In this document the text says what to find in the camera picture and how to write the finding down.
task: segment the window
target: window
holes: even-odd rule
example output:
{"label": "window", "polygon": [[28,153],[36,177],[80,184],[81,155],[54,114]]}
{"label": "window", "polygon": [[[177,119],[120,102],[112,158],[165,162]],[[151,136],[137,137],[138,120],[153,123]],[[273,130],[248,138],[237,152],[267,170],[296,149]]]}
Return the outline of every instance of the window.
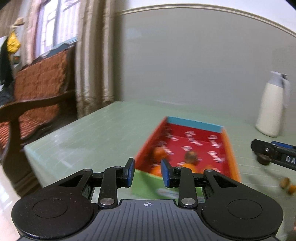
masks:
{"label": "window", "polygon": [[80,0],[45,0],[36,28],[36,57],[77,36]]}

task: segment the orange fruit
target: orange fruit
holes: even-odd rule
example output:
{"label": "orange fruit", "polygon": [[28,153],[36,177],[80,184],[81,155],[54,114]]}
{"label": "orange fruit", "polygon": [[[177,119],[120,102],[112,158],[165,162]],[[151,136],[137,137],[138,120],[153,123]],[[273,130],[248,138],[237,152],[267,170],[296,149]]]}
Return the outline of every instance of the orange fruit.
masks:
{"label": "orange fruit", "polygon": [[290,195],[294,194],[296,192],[296,186],[295,185],[291,185],[287,191],[287,193],[289,193]]}
{"label": "orange fruit", "polygon": [[187,151],[185,154],[185,162],[189,164],[197,164],[197,154],[195,151]]}
{"label": "orange fruit", "polygon": [[153,175],[162,177],[160,166],[153,167],[150,173],[153,174]]}
{"label": "orange fruit", "polygon": [[185,163],[185,164],[183,164],[182,166],[191,169],[191,171],[192,171],[193,173],[194,173],[194,172],[195,172],[195,173],[197,172],[197,169],[196,169],[195,165],[192,165],[192,164],[190,164],[190,163]]}
{"label": "orange fruit", "polygon": [[290,179],[288,177],[284,178],[280,182],[280,186],[282,189],[285,189],[290,184]]}
{"label": "orange fruit", "polygon": [[163,148],[156,147],[153,150],[153,157],[155,161],[160,162],[161,159],[168,158],[168,155]]}
{"label": "orange fruit", "polygon": [[206,165],[204,168],[200,169],[198,173],[203,173],[206,169],[213,169],[212,165]]}

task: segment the wooden chair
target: wooden chair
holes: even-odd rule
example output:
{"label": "wooden chair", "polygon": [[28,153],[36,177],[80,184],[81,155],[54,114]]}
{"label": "wooden chair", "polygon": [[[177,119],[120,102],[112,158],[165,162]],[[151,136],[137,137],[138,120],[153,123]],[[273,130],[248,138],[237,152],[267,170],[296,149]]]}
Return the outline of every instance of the wooden chair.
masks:
{"label": "wooden chair", "polygon": [[41,186],[23,147],[77,120],[75,45],[63,44],[25,66],[15,78],[15,101],[0,107],[0,162],[19,196]]}

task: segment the green tablecloth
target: green tablecloth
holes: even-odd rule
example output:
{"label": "green tablecloth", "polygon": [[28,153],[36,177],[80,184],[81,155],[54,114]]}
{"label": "green tablecloth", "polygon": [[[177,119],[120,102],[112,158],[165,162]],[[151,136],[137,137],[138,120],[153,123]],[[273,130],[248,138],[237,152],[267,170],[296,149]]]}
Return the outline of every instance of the green tablecloth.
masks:
{"label": "green tablecloth", "polygon": [[[271,141],[253,125],[230,118],[216,118],[178,109],[133,102],[115,102],[71,123],[27,146],[26,155],[42,186],[47,186],[84,168],[102,172],[107,167],[124,166],[134,157],[148,136],[165,116],[176,116],[226,127],[242,182],[274,198],[284,210],[284,221],[277,237],[293,238],[295,196],[279,187],[283,177],[296,184],[295,172],[274,164],[260,165],[251,151],[253,139]],[[276,139],[296,145],[296,138],[285,135]],[[118,190],[118,199],[133,198],[129,189]]]}

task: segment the white wall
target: white wall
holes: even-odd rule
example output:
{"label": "white wall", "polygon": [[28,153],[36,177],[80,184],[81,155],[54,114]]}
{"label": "white wall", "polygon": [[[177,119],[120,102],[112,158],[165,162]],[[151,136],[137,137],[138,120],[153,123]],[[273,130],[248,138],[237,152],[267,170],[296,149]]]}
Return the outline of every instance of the white wall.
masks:
{"label": "white wall", "polygon": [[270,19],[296,32],[296,10],[285,0],[117,0],[116,11],[177,3],[231,7]]}
{"label": "white wall", "polygon": [[255,123],[270,71],[288,75],[294,131],[296,38],[245,16],[161,9],[116,16],[118,100],[153,101]]}

